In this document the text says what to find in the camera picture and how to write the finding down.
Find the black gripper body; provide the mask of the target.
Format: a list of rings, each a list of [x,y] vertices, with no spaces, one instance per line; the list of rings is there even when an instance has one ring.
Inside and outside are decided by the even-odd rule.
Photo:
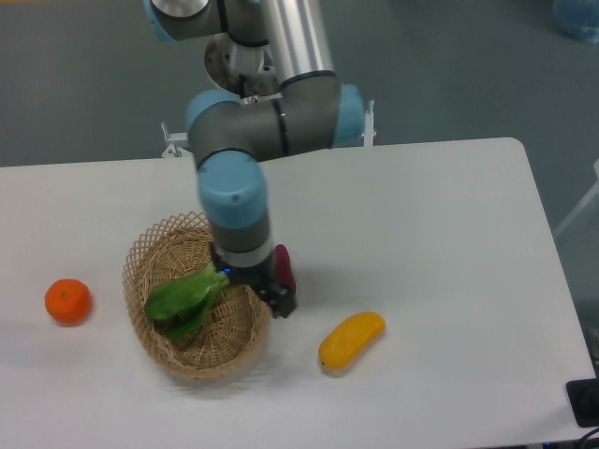
[[[210,244],[210,254],[216,271],[226,274],[232,285],[249,286],[269,306],[273,318],[287,318],[297,308],[297,289],[293,293],[275,280],[274,249],[265,260],[249,268],[230,265],[214,243]]]

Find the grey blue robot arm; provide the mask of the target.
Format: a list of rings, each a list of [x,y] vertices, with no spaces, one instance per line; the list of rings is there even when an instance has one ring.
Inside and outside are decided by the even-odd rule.
[[[296,288],[275,274],[283,264],[271,239],[260,163],[358,145],[365,107],[358,88],[335,73],[316,1],[148,1],[162,39],[224,37],[264,51],[275,91],[253,94],[240,72],[232,88],[194,97],[185,112],[187,148],[197,164],[200,204],[212,229],[211,257],[234,284],[250,286],[276,317],[296,309]]]

